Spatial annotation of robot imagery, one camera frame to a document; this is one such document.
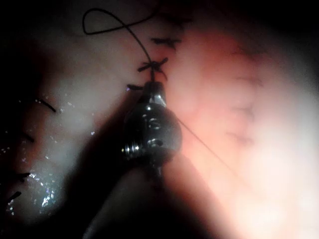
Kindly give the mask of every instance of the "thin wire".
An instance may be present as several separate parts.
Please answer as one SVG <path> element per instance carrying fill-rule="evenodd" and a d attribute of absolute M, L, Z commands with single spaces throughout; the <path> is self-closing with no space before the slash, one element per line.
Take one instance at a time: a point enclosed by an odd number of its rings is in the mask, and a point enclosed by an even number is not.
<path fill-rule="evenodd" d="M 259 195 L 257 195 L 256 192 L 254 192 L 254 190 L 251 188 L 251 186 L 249 184 L 247 184 L 244 180 L 242 180 L 242 178 L 231 167 L 229 167 L 229 165 L 224 160 L 222 160 L 203 140 L 201 140 L 186 124 L 184 124 L 183 121 L 181 121 L 179 118 L 177 118 L 177 119 L 180 122 L 180 124 L 183 125 L 202 145 L 204 145 L 204 147 L 211 154 L 213 154 L 219 160 L 219 162 L 221 164 L 223 164 L 236 178 L 238 178 L 245 187 L 247 187 L 256 196 L 259 196 Z"/>
<path fill-rule="evenodd" d="M 142 48 L 142 50 L 144 51 L 148 61 L 149 61 L 149 64 L 151 65 L 152 64 L 152 60 L 151 60 L 151 57 L 150 55 L 148 54 L 146 48 L 144 47 L 144 45 L 141 43 L 141 41 L 138 39 L 138 37 L 134 34 L 134 32 L 130 29 L 130 26 L 132 25 L 135 25 L 135 24 L 139 24 L 141 22 L 144 22 L 144 21 L 147 21 L 149 19 L 151 19 L 152 17 L 154 17 L 160 6 L 162 4 L 162 1 L 159 1 L 159 4 L 157 5 L 155 11 L 153 11 L 153 13 L 148 16 L 147 18 L 145 19 L 142 19 L 140 21 L 137 21 L 137 22 L 133 22 L 133 23 L 130 23 L 130 24 L 125 24 L 122 20 L 120 20 L 117 16 L 115 16 L 113 13 L 107 11 L 107 10 L 104 10 L 104 9 L 101 9 L 101 8 L 91 8 L 89 10 L 87 10 L 84 14 L 83 14 L 83 17 L 82 17 L 82 28 L 83 28 L 83 32 L 86 34 L 86 35 L 96 35 L 96 34 L 102 34 L 102 33 L 106 33 L 106 32 L 111 32 L 111 31 L 115 31 L 115 30 L 119 30 L 119 29 L 122 29 L 122 28 L 126 28 L 126 30 L 134 37 L 134 39 L 137 41 L 137 43 L 140 45 L 140 47 Z M 122 24 L 123 26 L 121 27 L 114 27 L 114 28 L 111 28 L 111 29 L 107 29 L 107 30 L 102 30 L 102 31 L 93 31 L 93 32 L 87 32 L 86 30 L 86 27 L 85 27 L 85 18 L 86 16 L 90 13 L 90 12 L 93 12 L 93 11 L 99 11 L 99 12 L 102 12 L 102 13 L 105 13 L 111 17 L 113 17 L 114 19 L 116 19 L 120 24 Z M 153 69 L 153 67 L 151 67 L 151 81 L 155 81 L 155 71 Z"/>

